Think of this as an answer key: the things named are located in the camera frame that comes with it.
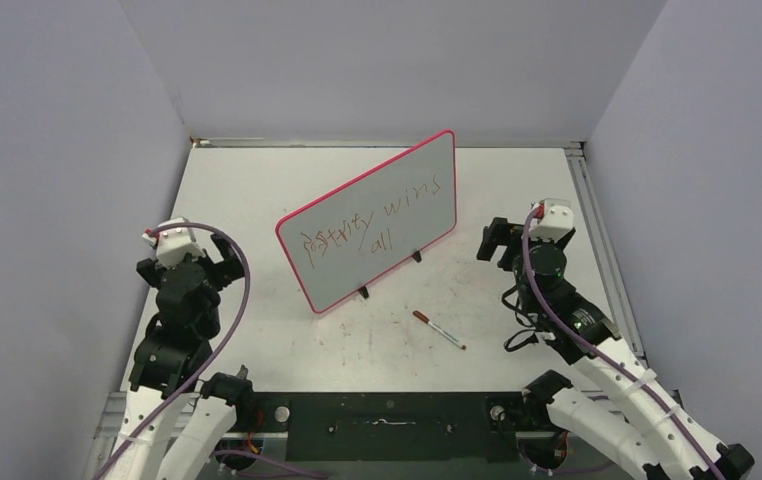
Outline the red marker cap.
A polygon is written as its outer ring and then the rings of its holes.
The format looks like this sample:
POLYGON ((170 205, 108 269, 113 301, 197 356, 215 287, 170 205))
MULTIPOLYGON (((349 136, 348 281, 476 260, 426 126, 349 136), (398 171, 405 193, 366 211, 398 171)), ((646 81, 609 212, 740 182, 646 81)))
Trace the red marker cap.
POLYGON ((412 314, 414 317, 416 317, 417 319, 419 319, 421 322, 425 324, 429 324, 431 322, 431 320, 425 314, 423 314, 422 312, 418 310, 414 310, 412 314))

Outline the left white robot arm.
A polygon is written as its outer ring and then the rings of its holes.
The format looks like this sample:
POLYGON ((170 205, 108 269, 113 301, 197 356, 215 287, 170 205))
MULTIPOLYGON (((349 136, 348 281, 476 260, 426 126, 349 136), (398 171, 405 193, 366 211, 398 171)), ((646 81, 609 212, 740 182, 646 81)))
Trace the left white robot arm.
POLYGON ((251 285, 236 241, 209 228, 221 255, 214 261, 196 241, 199 227, 180 221, 144 234, 155 254, 139 261, 136 271, 155 290, 157 311, 134 350, 120 430, 97 479, 158 478, 180 413, 227 344, 211 344, 221 331, 220 292, 237 280, 251 285))

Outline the red and white marker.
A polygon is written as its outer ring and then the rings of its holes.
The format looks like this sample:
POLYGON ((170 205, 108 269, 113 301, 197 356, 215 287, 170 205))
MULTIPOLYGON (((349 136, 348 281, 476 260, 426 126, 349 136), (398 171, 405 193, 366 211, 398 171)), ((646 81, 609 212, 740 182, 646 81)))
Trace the red and white marker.
POLYGON ((461 342, 459 339, 457 339, 454 335, 452 335, 450 332, 439 326, 436 322, 431 320, 429 324, 425 324, 428 327, 430 327, 432 330, 437 332, 439 335, 441 335, 443 338, 451 342, 456 348, 460 350, 466 350, 467 346, 461 342))

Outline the pink framed whiteboard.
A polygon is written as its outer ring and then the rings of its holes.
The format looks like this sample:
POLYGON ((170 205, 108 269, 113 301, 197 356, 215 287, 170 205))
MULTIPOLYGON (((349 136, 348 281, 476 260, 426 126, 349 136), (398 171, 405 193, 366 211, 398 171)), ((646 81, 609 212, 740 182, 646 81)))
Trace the pink framed whiteboard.
POLYGON ((457 223, 456 137, 443 130, 284 216, 275 233, 322 314, 457 223))

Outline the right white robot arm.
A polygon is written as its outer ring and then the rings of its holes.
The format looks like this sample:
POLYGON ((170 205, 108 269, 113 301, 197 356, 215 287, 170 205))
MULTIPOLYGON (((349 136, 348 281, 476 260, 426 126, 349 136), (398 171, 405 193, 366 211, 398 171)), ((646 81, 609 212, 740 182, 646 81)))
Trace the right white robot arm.
POLYGON ((536 428, 573 433, 633 479, 745 479, 755 465, 741 444, 702 427, 658 382, 616 325, 565 276, 565 249, 575 229, 532 213, 523 224, 494 218, 476 257, 512 273, 502 293, 526 339, 510 337, 507 352, 544 344, 593 382, 609 411, 566 376, 548 370, 522 390, 522 411, 536 428))

